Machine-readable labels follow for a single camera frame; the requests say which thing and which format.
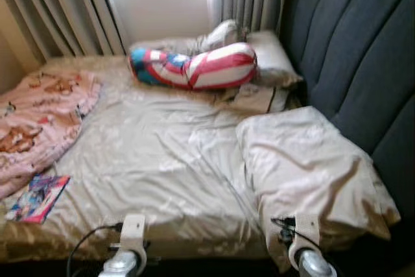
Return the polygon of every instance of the gray upholstered headboard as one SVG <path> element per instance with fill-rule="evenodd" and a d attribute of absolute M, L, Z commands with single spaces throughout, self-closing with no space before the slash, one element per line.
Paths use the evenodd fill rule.
<path fill-rule="evenodd" d="M 281 42 L 306 102 L 372 155 L 414 258 L 415 0 L 286 0 Z"/>

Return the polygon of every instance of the pink blanket with cartoon print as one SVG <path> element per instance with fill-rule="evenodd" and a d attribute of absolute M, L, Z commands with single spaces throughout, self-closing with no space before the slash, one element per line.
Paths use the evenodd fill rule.
<path fill-rule="evenodd" d="M 40 72 L 0 95 L 0 199 L 28 184 L 73 144 L 100 88 L 93 73 Z"/>

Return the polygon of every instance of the wrinkled bed sheet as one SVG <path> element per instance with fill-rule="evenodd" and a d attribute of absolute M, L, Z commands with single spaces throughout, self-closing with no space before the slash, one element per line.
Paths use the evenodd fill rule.
<path fill-rule="evenodd" d="M 46 173 L 72 179 L 42 225 L 3 224 L 1 261 L 66 258 L 92 228 L 127 213 L 145 214 L 150 257 L 268 256 L 235 135 L 252 114 L 227 109 L 216 93 L 136 82 L 122 56 L 46 65 L 74 68 L 95 72 L 103 87 L 76 144 Z M 78 257 L 107 258 L 108 243 L 118 239 L 99 232 Z"/>

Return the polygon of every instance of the magazine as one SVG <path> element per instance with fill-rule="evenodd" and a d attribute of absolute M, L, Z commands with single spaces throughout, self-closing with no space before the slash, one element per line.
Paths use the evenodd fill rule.
<path fill-rule="evenodd" d="M 35 176 L 19 197 L 6 219 L 20 222 L 43 223 L 70 176 L 42 178 Z"/>

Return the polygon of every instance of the red and white striped pillow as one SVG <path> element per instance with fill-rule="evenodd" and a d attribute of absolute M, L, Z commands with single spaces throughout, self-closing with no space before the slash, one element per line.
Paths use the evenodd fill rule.
<path fill-rule="evenodd" d="M 156 79 L 162 84 L 190 90 L 231 88 L 255 77 L 257 58 L 247 43 L 234 43 L 189 59 L 182 54 L 136 49 L 130 63 L 143 82 Z"/>
<path fill-rule="evenodd" d="M 243 42 L 202 53 L 186 63 L 186 75 L 194 90 L 240 86 L 255 77 L 255 51 Z"/>

